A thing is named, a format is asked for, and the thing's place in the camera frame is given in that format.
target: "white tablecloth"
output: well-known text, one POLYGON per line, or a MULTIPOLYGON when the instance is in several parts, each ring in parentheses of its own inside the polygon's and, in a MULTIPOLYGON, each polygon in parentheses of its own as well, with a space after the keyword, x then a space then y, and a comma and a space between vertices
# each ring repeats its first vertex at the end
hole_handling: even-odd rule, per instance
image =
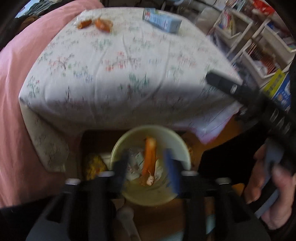
POLYGON ((74 19, 30 70, 19 100, 48 170, 62 170, 68 152, 58 131, 77 135, 87 129, 160 124, 190 129, 207 142, 238 110, 237 103, 206 84, 212 69, 241 80, 204 34, 177 15, 182 19, 179 33, 165 33, 144 22, 142 13, 141 8, 82 12, 78 19, 113 21, 111 34, 95 25, 77 29, 74 19), (28 116, 38 118, 43 131, 28 116))

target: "dark clothing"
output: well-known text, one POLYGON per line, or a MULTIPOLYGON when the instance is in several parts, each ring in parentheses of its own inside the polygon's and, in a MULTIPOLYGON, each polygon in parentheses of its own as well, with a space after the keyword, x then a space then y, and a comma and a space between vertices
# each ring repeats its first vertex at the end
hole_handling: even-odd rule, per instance
POLYGON ((41 17, 52 10, 55 10, 65 4, 72 2, 74 0, 63 0, 58 3, 53 3, 51 1, 40 0, 39 3, 35 3, 32 7, 26 12, 26 15, 20 16, 19 18, 14 18, 11 23, 6 26, 3 32, 0 35, 0 51, 25 27, 31 24, 33 21, 28 22, 28 18, 34 16, 35 20, 37 17, 41 17))
MULTIPOLYGON (((266 138, 267 130, 261 124, 257 124, 230 141, 205 151, 198 172, 206 178, 229 177, 233 184, 244 183, 247 185, 255 164, 253 156, 264 144, 266 138)), ((263 221, 262 223, 272 241, 295 241, 296 197, 292 215, 283 227, 270 231, 263 221)))

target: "carrot stick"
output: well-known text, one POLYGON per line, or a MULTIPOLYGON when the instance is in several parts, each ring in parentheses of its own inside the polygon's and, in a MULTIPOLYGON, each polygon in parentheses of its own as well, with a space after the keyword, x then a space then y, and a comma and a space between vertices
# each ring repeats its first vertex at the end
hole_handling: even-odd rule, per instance
POLYGON ((156 163, 156 140, 152 137, 147 137, 145 142, 145 157, 142 175, 150 173, 154 176, 156 163))
POLYGON ((86 28, 88 25, 92 23, 92 20, 85 20, 81 21, 80 24, 77 26, 78 29, 86 28))

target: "orange carrot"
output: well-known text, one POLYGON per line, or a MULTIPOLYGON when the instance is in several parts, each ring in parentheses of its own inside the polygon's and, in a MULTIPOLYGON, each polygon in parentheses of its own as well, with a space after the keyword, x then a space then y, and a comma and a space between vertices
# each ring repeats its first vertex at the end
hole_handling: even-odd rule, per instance
POLYGON ((154 176, 156 163, 156 140, 152 137, 147 137, 145 142, 145 157, 142 175, 150 174, 154 176))
POLYGON ((85 20, 81 21, 80 24, 77 26, 78 29, 86 28, 88 25, 92 23, 92 20, 85 20))
POLYGON ((110 33, 113 23, 110 20, 96 19, 95 25, 99 30, 110 33))

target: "pink blanket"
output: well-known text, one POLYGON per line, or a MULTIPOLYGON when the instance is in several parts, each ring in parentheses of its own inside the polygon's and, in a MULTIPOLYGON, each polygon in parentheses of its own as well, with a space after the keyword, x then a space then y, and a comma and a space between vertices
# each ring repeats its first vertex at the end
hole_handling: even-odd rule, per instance
POLYGON ((0 207, 56 194, 62 173, 48 173, 40 163, 22 119, 18 95, 32 65, 53 37, 99 0, 76 0, 35 21, 0 52, 0 207))

